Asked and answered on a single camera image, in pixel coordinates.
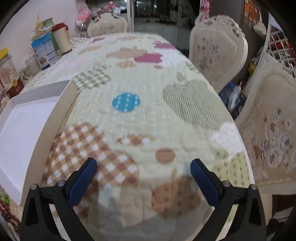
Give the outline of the white shallow tray box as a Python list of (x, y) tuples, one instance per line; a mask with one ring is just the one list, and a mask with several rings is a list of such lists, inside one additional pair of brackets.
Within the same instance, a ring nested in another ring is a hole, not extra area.
[(13, 97), (1, 113), (1, 187), (23, 206), (41, 184), (55, 136), (78, 92), (66, 80)]

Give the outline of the cream floral chair near right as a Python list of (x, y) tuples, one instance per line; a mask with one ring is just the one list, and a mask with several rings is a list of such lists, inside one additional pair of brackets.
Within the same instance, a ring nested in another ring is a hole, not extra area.
[(235, 123), (260, 192), (294, 195), (295, 67), (263, 66)]

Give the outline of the cream floral chair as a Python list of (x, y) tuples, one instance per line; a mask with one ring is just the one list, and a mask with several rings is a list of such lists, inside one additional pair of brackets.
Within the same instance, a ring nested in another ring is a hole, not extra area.
[(213, 16), (191, 30), (189, 60), (217, 93), (241, 71), (247, 55), (245, 34), (229, 16)]
[(260, 192), (294, 195), (295, 67), (263, 66), (235, 123)]

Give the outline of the patchwork quilted tablecloth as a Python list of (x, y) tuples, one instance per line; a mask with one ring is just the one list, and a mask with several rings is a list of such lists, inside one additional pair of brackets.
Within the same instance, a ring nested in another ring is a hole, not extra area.
[(74, 207), (94, 240), (192, 240), (213, 211), (191, 177), (192, 160), (234, 186), (254, 181), (226, 107), (159, 35), (73, 38), (71, 44), (70, 53), (25, 85), (72, 80), (78, 90), (42, 185), (95, 158), (97, 173)]

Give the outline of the small clear glass jar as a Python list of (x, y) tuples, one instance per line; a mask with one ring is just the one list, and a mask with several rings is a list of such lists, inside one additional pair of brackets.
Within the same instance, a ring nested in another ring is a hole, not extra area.
[(20, 73), (23, 79), (29, 79), (40, 73), (41, 67), (39, 66), (38, 60), (35, 55), (27, 55), (20, 68)]

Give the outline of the yellow lid clear jar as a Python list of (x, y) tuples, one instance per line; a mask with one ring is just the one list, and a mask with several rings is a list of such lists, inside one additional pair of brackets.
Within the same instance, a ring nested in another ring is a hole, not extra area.
[(1, 87), (10, 97), (15, 97), (24, 88), (20, 73), (16, 70), (7, 47), (0, 52), (0, 79)]

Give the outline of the cream floral chair middle right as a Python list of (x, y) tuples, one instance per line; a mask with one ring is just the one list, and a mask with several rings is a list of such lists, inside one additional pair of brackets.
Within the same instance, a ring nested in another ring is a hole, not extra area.
[(189, 60), (217, 93), (241, 71), (247, 55), (245, 34), (229, 16), (213, 16), (191, 30)]

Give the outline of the blue white milk powder can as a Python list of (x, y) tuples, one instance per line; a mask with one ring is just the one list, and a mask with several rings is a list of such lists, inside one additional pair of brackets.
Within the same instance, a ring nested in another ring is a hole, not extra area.
[(37, 61), (42, 70), (51, 67), (57, 62), (57, 55), (50, 33), (46, 33), (43, 37), (31, 42), (31, 48), (35, 51)]

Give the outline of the cream tumbler red lid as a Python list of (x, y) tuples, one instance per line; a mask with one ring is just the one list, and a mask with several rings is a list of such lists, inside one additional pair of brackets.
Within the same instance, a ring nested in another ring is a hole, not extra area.
[(65, 23), (56, 24), (52, 28), (53, 35), (62, 55), (72, 50), (68, 30), (69, 28)]

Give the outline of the cream floral chair far end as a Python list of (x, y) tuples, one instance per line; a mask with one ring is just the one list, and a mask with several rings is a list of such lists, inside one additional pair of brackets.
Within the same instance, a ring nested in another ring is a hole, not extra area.
[(108, 16), (106, 18), (100, 18), (96, 22), (90, 23), (87, 28), (87, 34), (88, 37), (94, 38), (103, 35), (126, 33), (127, 30), (128, 23), (124, 18)]

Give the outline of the green thermos bottle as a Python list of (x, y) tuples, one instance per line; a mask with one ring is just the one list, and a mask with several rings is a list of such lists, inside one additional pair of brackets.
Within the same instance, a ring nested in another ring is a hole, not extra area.
[(50, 29), (49, 33), (50, 33), (50, 36), (51, 36), (51, 41), (52, 41), (52, 44), (53, 44), (53, 48), (54, 48), (55, 52), (58, 53), (59, 47), (57, 45), (57, 42), (56, 42), (55, 37), (54, 37), (53, 32), (52, 32), (52, 28), (54, 26), (53, 19), (49, 18), (49, 19), (46, 19), (46, 20), (42, 21), (42, 25), (43, 25), (43, 27), (48, 27)]

